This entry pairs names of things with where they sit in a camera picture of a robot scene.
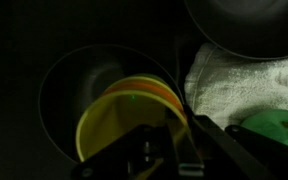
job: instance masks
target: white cloth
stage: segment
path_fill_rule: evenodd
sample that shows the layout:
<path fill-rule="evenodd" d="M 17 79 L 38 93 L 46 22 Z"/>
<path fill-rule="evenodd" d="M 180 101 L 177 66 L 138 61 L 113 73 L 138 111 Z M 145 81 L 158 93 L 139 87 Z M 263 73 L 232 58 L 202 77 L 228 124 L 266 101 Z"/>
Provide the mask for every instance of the white cloth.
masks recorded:
<path fill-rule="evenodd" d="M 288 110 L 288 58 L 259 62 L 204 44 L 186 77 L 185 95 L 195 114 L 222 129 L 266 109 Z"/>

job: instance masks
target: green object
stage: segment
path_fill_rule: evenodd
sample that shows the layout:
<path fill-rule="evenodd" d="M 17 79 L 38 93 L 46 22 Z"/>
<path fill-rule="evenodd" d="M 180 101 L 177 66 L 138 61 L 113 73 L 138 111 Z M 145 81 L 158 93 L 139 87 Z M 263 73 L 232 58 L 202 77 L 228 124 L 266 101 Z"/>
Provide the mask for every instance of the green object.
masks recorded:
<path fill-rule="evenodd" d="M 248 117 L 242 127 L 288 145 L 288 111 L 266 110 Z"/>

